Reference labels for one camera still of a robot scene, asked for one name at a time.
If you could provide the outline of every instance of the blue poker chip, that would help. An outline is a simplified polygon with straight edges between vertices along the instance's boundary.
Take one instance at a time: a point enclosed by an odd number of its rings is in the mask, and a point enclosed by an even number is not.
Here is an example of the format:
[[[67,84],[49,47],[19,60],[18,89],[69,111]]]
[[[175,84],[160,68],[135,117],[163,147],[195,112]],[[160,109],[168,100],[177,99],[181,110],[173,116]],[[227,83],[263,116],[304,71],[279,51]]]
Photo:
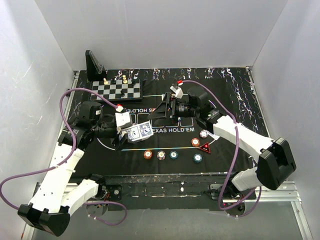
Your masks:
[[[176,159],[178,157],[178,153],[176,151],[171,151],[170,152],[170,158],[171,159]]]
[[[194,156],[193,156],[193,161],[195,162],[195,163],[200,163],[201,161],[202,161],[202,156],[200,155],[200,154],[195,154]]]

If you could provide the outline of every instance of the chessboard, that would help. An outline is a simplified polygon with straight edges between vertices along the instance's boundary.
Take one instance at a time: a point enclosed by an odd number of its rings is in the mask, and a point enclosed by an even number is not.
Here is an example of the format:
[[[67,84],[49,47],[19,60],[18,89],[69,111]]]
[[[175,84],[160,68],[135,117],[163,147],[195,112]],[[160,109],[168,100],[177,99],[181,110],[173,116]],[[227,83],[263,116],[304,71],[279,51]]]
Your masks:
[[[116,80],[115,84],[112,84],[110,80],[107,81],[107,84],[104,84],[103,81],[93,81],[91,89],[114,104],[141,103],[143,99],[142,82],[140,80],[136,80],[134,85],[132,85],[131,80],[123,83],[122,79]],[[90,96],[90,99],[91,101],[103,102],[94,94]]]

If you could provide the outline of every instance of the black chess piece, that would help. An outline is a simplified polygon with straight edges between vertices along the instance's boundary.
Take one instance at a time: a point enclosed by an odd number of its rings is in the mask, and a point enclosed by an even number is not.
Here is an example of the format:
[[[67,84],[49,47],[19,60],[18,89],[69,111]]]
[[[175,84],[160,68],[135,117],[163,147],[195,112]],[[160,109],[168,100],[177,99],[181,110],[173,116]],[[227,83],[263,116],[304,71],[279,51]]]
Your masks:
[[[134,86],[135,84],[136,84],[136,80],[135,80],[135,79],[132,79],[132,80],[131,80],[131,85]]]

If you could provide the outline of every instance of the red triangle marker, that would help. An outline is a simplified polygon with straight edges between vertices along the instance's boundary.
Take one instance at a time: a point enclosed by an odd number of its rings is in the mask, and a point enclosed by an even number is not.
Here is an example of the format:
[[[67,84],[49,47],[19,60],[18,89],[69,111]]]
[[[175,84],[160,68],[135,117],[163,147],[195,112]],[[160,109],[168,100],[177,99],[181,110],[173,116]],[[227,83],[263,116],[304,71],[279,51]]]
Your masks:
[[[203,144],[202,146],[198,147],[198,149],[205,151],[208,154],[211,154],[210,152],[210,147],[209,147],[209,143],[206,142],[205,144]]]

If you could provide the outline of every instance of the poker table mat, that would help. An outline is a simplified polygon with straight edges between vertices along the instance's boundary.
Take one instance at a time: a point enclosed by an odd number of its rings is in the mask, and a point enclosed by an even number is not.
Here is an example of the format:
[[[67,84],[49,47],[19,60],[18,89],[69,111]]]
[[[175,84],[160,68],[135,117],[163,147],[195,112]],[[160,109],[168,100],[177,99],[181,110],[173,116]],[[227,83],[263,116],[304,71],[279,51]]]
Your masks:
[[[261,111],[254,93],[253,85],[245,68],[166,68],[166,69],[122,69],[109,70],[108,80],[114,76],[136,75],[143,81],[143,102],[124,103],[123,107],[130,112],[134,123],[147,121],[152,108],[162,101],[162,95],[170,91],[170,86],[180,79],[195,80],[209,88],[222,104],[231,111],[238,122],[247,128],[267,136]],[[182,85],[184,94],[192,83]],[[77,87],[89,86],[86,72],[78,76]],[[221,107],[212,96],[209,99],[220,110]],[[89,95],[75,92],[69,118],[78,114],[79,105],[88,101]],[[112,107],[105,105],[104,114],[113,114]],[[208,136],[200,138],[202,129],[192,118],[183,118],[176,126],[153,127],[153,136],[149,139],[127,146],[124,150],[114,151],[101,145],[96,139],[87,147],[82,159],[75,168],[72,177],[85,177],[88,174],[103,176],[154,175],[154,174],[197,174],[227,172],[235,151],[235,145],[223,139]],[[211,154],[192,147],[191,140],[198,138],[200,145],[208,142]],[[101,139],[102,143],[112,148],[109,139]],[[152,151],[152,158],[145,159],[145,150]],[[158,160],[157,152],[164,151],[164,160]],[[171,151],[178,153],[177,159],[171,159]],[[202,155],[202,162],[195,163],[195,154]],[[233,171],[242,171],[253,166],[253,160],[246,152],[238,152]]]

